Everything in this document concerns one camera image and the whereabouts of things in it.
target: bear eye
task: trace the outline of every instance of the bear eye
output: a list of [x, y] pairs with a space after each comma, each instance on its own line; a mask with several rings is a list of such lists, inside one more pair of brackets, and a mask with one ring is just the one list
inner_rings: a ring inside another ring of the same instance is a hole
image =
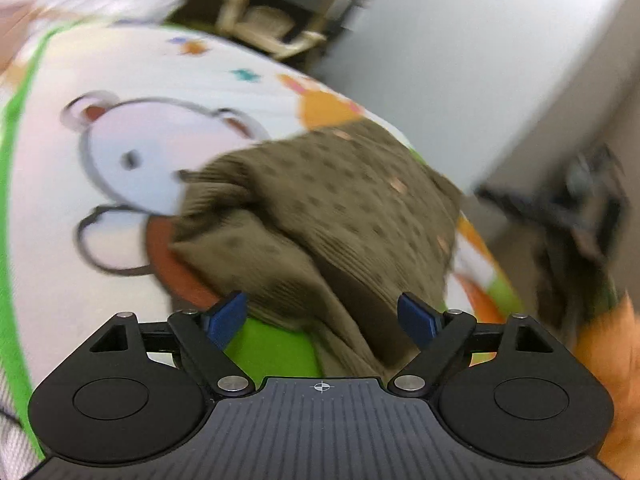
[[140, 156], [136, 150], [131, 150], [122, 156], [120, 163], [125, 170], [135, 170], [140, 166]]

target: brown cloth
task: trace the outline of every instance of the brown cloth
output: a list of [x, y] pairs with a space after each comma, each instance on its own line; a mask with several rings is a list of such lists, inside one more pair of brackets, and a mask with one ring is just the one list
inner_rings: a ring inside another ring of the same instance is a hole
[[388, 378], [416, 353], [399, 294], [443, 299], [459, 190], [369, 120], [265, 142], [190, 177], [172, 248], [252, 316], [304, 330], [326, 376]]

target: chair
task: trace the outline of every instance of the chair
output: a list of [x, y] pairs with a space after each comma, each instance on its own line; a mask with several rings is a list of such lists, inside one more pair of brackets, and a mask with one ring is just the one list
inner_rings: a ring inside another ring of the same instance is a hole
[[326, 41], [328, 13], [337, 1], [224, 0], [216, 31], [281, 61]]

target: bed sheet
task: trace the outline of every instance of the bed sheet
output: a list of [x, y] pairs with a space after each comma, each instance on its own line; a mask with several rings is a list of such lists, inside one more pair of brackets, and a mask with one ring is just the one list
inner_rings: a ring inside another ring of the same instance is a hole
[[[391, 124], [319, 82], [190, 30], [61, 27], [42, 38], [20, 79], [0, 138], [0, 365], [22, 420], [31, 389], [114, 313], [158, 321], [177, 305], [209, 300], [189, 297], [164, 279], [158, 260], [149, 263], [177, 205], [174, 170], [361, 116], [411, 149]], [[151, 120], [133, 112], [140, 105]], [[196, 132], [188, 142], [185, 130]], [[130, 180], [138, 173], [142, 180]], [[150, 197], [158, 182], [162, 193]], [[465, 218], [453, 250], [440, 308], [482, 322], [521, 309]], [[231, 357], [258, 382], [318, 373], [304, 335], [274, 330], [252, 320]], [[291, 348], [299, 360], [278, 368]]]

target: orange cloth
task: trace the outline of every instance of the orange cloth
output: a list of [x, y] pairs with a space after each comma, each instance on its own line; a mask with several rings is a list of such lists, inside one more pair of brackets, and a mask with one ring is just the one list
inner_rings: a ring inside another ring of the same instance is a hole
[[640, 317], [628, 296], [580, 332], [575, 356], [613, 399], [613, 425], [598, 458], [621, 478], [640, 480]]

